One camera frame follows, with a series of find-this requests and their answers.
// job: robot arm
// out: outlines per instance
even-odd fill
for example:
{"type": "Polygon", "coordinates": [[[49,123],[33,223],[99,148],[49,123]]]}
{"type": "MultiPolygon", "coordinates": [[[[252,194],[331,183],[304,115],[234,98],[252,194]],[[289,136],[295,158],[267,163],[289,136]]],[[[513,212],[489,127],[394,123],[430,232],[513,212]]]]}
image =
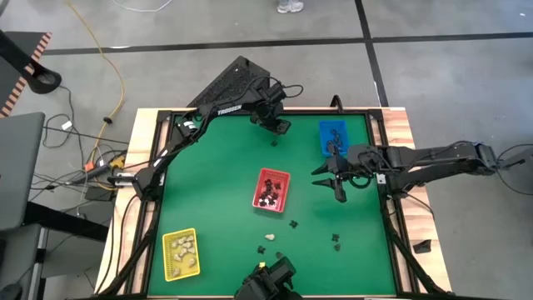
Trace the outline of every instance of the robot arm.
{"type": "Polygon", "coordinates": [[[161,175],[168,165],[182,150],[197,142],[214,118],[227,113],[245,111],[251,113],[252,123],[259,124],[274,134],[285,134],[291,123],[277,118],[283,111],[281,100],[286,98],[284,87],[280,82],[276,82],[267,90],[259,86],[253,87],[253,83],[261,78],[263,77],[256,77],[252,80],[241,95],[201,105],[197,110],[185,114],[182,120],[174,124],[175,130],[172,131],[168,143],[158,153],[157,159],[150,162],[148,167],[141,169],[131,179],[138,197],[143,200],[153,198],[153,192],[159,186],[161,175]],[[194,122],[196,120],[201,120],[199,127],[194,122]]]}
{"type": "Polygon", "coordinates": [[[234,299],[302,300],[298,293],[291,291],[293,289],[291,278],[295,273],[296,269],[287,257],[282,257],[271,267],[256,267],[252,274],[244,279],[234,299]]]}
{"type": "Polygon", "coordinates": [[[343,203],[346,193],[342,183],[348,181],[355,188],[366,188],[374,173],[385,178],[391,195],[405,193],[415,186],[422,186],[436,179],[468,173],[492,175],[498,162],[492,148],[480,143],[454,142],[447,147],[410,149],[408,147],[373,147],[355,145],[348,148],[346,158],[336,146],[330,145],[332,153],[326,162],[312,175],[333,173],[334,179],[313,182],[335,190],[335,198],[343,203]],[[354,179],[364,178],[363,184],[354,179]]]}

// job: blue container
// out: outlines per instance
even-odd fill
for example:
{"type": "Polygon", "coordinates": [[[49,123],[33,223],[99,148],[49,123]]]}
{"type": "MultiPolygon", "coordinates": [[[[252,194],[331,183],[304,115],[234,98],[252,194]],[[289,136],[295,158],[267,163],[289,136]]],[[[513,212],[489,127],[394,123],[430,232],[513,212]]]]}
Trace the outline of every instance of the blue container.
{"type": "Polygon", "coordinates": [[[322,154],[330,157],[331,153],[327,151],[327,145],[333,143],[339,148],[341,155],[346,155],[350,142],[348,141],[348,131],[344,121],[320,121],[320,144],[322,154]]]}

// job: green mat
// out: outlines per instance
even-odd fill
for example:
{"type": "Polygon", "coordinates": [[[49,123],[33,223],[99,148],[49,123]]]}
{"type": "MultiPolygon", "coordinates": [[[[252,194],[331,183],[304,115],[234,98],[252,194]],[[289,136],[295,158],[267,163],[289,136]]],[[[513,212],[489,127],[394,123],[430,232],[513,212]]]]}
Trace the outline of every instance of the green mat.
{"type": "Polygon", "coordinates": [[[161,219],[148,288],[150,296],[232,296],[259,262],[271,265],[276,252],[296,268],[301,295],[387,295],[394,282],[379,211],[376,185],[346,185],[348,202],[331,189],[311,185],[331,174],[311,176],[324,163],[318,123],[345,120],[350,144],[368,143],[361,115],[293,115],[287,135],[275,137],[249,117],[214,120],[200,142],[186,149],[167,172],[161,219]],[[277,140],[273,147],[271,141],[277,140]],[[289,172],[284,213],[252,207],[261,168],[289,172]],[[289,226],[291,220],[299,226],[289,226]],[[163,274],[162,235],[197,230],[201,273],[175,282],[163,274]],[[273,233],[274,241],[264,236],[273,233]],[[341,251],[333,233],[340,234],[341,251]],[[266,248],[264,254],[257,247],[266,248]]]}

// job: red tray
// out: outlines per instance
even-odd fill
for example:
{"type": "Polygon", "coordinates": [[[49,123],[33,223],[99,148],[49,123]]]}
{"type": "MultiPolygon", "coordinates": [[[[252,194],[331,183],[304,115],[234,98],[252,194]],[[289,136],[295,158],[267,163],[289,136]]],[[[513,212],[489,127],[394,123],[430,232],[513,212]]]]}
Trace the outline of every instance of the red tray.
{"type": "Polygon", "coordinates": [[[261,169],[252,206],[267,211],[282,213],[285,209],[286,193],[289,190],[291,174],[288,172],[261,169]]]}

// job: yellow tray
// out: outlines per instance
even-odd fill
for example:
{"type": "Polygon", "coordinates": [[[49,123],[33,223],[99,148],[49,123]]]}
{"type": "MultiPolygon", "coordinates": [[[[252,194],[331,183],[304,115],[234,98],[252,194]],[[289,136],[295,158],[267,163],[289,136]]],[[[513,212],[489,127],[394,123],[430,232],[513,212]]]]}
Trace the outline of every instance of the yellow tray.
{"type": "Polygon", "coordinates": [[[163,266],[165,267],[165,280],[168,282],[200,274],[197,232],[194,228],[188,228],[178,232],[170,232],[163,235],[163,266]],[[187,251],[185,254],[182,254],[182,249],[187,248],[182,245],[189,242],[191,245],[188,249],[194,248],[194,253],[187,251]],[[177,256],[181,259],[180,262],[176,260],[177,256]],[[193,266],[189,267],[192,258],[194,258],[196,262],[193,266]],[[175,270],[178,268],[179,274],[176,275],[175,270]]]}

